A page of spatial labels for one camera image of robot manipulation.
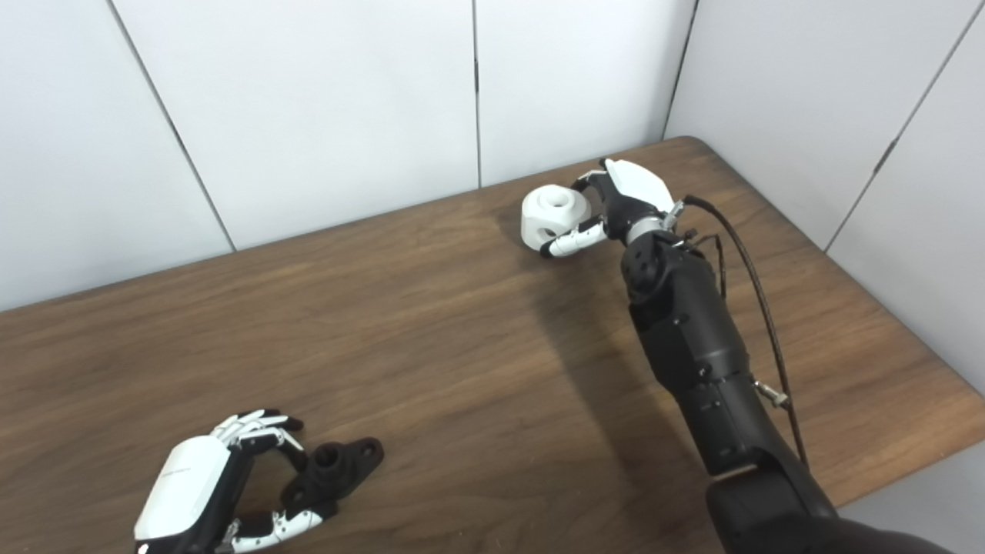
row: black cable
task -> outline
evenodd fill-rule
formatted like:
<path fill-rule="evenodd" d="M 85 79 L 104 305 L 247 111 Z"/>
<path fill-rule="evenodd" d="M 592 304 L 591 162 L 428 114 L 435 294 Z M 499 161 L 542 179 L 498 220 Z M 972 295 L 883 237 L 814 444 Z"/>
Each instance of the black cable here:
<path fill-rule="evenodd" d="M 800 456 L 801 462 L 804 463 L 805 467 L 808 467 L 807 463 L 807 450 L 804 448 L 804 438 L 801 437 L 800 425 L 797 423 L 797 411 L 794 409 L 793 394 L 790 393 L 790 380 L 787 379 L 787 366 L 783 363 L 783 353 L 780 351 L 780 341 L 776 337 L 776 326 L 773 324 L 773 316 L 769 313 L 769 304 L 766 302 L 766 293 L 762 290 L 762 284 L 759 283 L 759 276 L 755 273 L 755 267 L 753 266 L 753 260 L 749 256 L 749 251 L 746 250 L 746 246 L 743 244 L 742 239 L 739 238 L 739 234 L 736 232 L 729 220 L 725 218 L 725 215 L 718 211 L 718 208 L 704 200 L 698 198 L 697 196 L 691 196 L 690 194 L 685 196 L 684 203 L 689 206 L 694 206 L 695 208 L 700 208 L 718 220 L 718 223 L 722 224 L 725 231 L 729 234 L 732 242 L 735 243 L 736 249 L 739 251 L 739 255 L 742 257 L 742 261 L 746 264 L 746 270 L 749 271 L 749 277 L 753 281 L 753 288 L 755 289 L 755 297 L 759 301 L 759 310 L 762 312 L 762 318 L 766 322 L 766 333 L 769 334 L 769 342 L 773 347 L 773 358 L 776 361 L 776 371 L 780 374 L 780 385 L 783 388 L 783 393 L 787 395 L 787 401 L 789 402 L 789 407 L 787 409 L 787 415 L 790 417 L 790 427 L 794 434 L 794 443 L 797 445 L 797 454 Z"/>

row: white robotic hand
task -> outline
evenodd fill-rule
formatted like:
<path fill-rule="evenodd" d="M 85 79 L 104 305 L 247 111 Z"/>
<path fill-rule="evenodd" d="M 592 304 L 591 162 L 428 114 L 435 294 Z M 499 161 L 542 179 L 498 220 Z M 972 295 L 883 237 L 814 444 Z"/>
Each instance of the white robotic hand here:
<path fill-rule="evenodd" d="M 644 233 L 674 229 L 684 203 L 674 201 L 660 177 L 626 160 L 603 159 L 600 164 L 603 170 L 582 175 L 571 188 L 578 193 L 596 189 L 602 213 L 544 242 L 542 256 L 569 256 L 606 239 L 630 243 Z"/>
<path fill-rule="evenodd" d="M 338 512 L 379 465 L 383 448 L 367 438 L 328 443 L 312 460 L 289 431 L 303 423 L 277 410 L 229 416 L 209 435 L 174 447 L 134 526 L 137 554 L 249 552 L 297 536 Z M 233 515 L 253 456 L 277 449 L 298 472 L 284 490 L 281 510 Z"/>

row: black object with hole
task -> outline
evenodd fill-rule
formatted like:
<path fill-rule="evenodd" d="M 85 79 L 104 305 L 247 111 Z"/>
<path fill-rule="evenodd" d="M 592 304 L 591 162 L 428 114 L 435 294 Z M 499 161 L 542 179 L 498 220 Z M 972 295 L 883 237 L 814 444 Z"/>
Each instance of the black object with hole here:
<path fill-rule="evenodd" d="M 338 501 L 359 487 L 383 461 L 383 445 L 367 437 L 353 443 L 326 443 L 312 453 L 307 466 L 281 493 L 291 519 L 305 510 L 322 520 L 339 512 Z"/>

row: wall seam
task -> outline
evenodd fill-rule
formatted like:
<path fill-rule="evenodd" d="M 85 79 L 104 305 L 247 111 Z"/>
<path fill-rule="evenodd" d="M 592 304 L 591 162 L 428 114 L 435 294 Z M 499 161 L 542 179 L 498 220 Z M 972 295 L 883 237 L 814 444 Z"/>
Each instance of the wall seam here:
<path fill-rule="evenodd" d="M 113 3 L 113 0 L 106 0 L 106 6 L 109 8 L 109 12 L 116 21 L 116 25 L 119 27 L 120 32 L 123 34 L 123 39 L 126 40 L 127 46 L 130 48 L 130 53 L 133 54 L 133 57 L 137 62 L 137 66 L 140 68 L 141 74 L 144 75 L 144 80 L 147 82 L 147 86 L 150 87 L 151 94 L 154 95 L 154 100 L 158 103 L 158 108 L 161 109 L 161 113 L 164 115 L 164 120 L 170 128 L 171 134 L 174 135 L 174 140 L 177 141 L 178 148 L 181 149 L 181 154 L 184 156 L 185 162 L 188 164 L 188 168 L 191 169 L 192 174 L 195 176 L 195 181 L 198 183 L 198 187 L 202 191 L 202 195 L 205 196 L 205 201 L 209 204 L 209 209 L 212 210 L 212 215 L 215 216 L 216 223 L 219 224 L 219 228 L 226 237 L 226 242 L 229 244 L 230 249 L 233 252 L 236 252 L 237 248 L 235 243 L 232 242 L 230 231 L 226 228 L 226 222 L 224 222 L 222 216 L 219 215 L 219 210 L 216 208 L 216 203 L 212 200 L 212 195 L 209 194 L 209 189 L 205 187 L 205 182 L 202 180 L 202 176 L 198 173 L 198 168 L 195 167 L 195 163 L 192 161 L 191 155 L 188 153 L 188 148 L 185 146 L 184 141 L 181 139 L 181 134 L 178 133 L 178 129 L 174 125 L 174 120 L 171 119 L 171 115 L 168 113 L 167 107 L 164 106 L 164 100 L 162 100 L 161 94 L 158 92 L 158 87 L 154 84 L 154 80 L 151 79 L 151 74 L 147 70 L 147 65 L 144 64 L 144 59 L 140 56 L 140 52 L 137 51 L 137 46 L 133 42 L 133 37 L 130 36 L 130 32 L 127 31 L 126 25 L 123 24 L 123 18 L 120 17 L 119 11 L 116 9 L 116 5 Z"/>
<path fill-rule="evenodd" d="M 879 162 L 876 163 L 876 166 L 873 169 L 872 174 L 869 175 L 869 178 L 868 180 L 866 180 L 865 185 L 862 186 L 862 190 L 855 198 L 855 201 L 852 202 L 852 206 L 848 208 L 848 213 L 845 214 L 844 219 L 841 220 L 841 223 L 838 224 L 837 229 L 834 230 L 834 234 L 831 235 L 831 240 L 828 241 L 827 246 L 824 247 L 824 253 L 827 253 L 831 249 L 831 247 L 834 246 L 834 242 L 838 239 L 838 235 L 841 234 L 841 231 L 845 228 L 845 224 L 848 223 L 848 220 L 852 217 L 852 214 L 855 213 L 855 209 L 858 208 L 859 203 L 862 202 L 862 197 L 865 196 L 866 192 L 869 191 L 869 187 L 872 186 L 873 181 L 876 179 L 876 175 L 878 175 L 879 172 L 883 169 L 883 166 L 886 164 L 886 160 L 888 160 L 888 158 L 892 155 L 892 150 L 895 148 L 896 144 L 899 143 L 899 139 L 903 136 L 903 133 L 906 132 L 906 128 L 910 126 L 910 122 L 913 121 L 913 117 L 916 116 L 917 111 L 920 110 L 920 106 L 923 105 L 923 102 L 930 95 L 930 92 L 934 88 L 934 85 L 937 84 L 937 80 L 941 78 L 941 74 L 943 74 L 944 70 L 948 67 L 948 64 L 951 62 L 951 58 L 954 56 L 954 53 L 957 51 L 957 48 L 961 45 L 961 42 L 964 40 L 964 37 L 968 34 L 968 30 L 971 29 L 971 26 L 974 25 L 975 20 L 978 19 L 978 15 L 981 13 L 983 7 L 985 7 L 985 0 L 979 2 L 978 7 L 975 8 L 975 10 L 971 13 L 971 17 L 968 18 L 967 23 L 964 24 L 964 28 L 957 35 L 957 39 L 954 41 L 954 44 L 952 44 L 951 49 L 948 50 L 947 55 L 944 56 L 944 60 L 941 62 L 941 65 L 937 68 L 937 71 L 934 73 L 934 76 L 931 78 L 930 83 L 928 83 L 927 88 L 924 89 L 924 92 L 920 96 L 920 99 L 917 101 L 913 109 L 910 110 L 910 113 L 906 117 L 906 120 L 903 121 L 903 125 L 899 128 L 899 132 L 897 132 L 896 136 L 893 137 L 891 141 L 889 141 L 889 145 L 886 147 L 886 150 L 884 151 L 883 155 L 880 157 Z"/>

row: white cylindrical object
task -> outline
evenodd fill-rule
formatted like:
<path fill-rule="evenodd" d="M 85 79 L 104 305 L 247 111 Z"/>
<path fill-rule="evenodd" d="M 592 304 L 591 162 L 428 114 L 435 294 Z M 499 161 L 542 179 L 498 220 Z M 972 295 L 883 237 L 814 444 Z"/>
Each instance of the white cylindrical object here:
<path fill-rule="evenodd" d="M 588 200 L 576 190 L 545 184 L 523 199 L 520 237 L 535 250 L 563 235 L 592 215 Z"/>

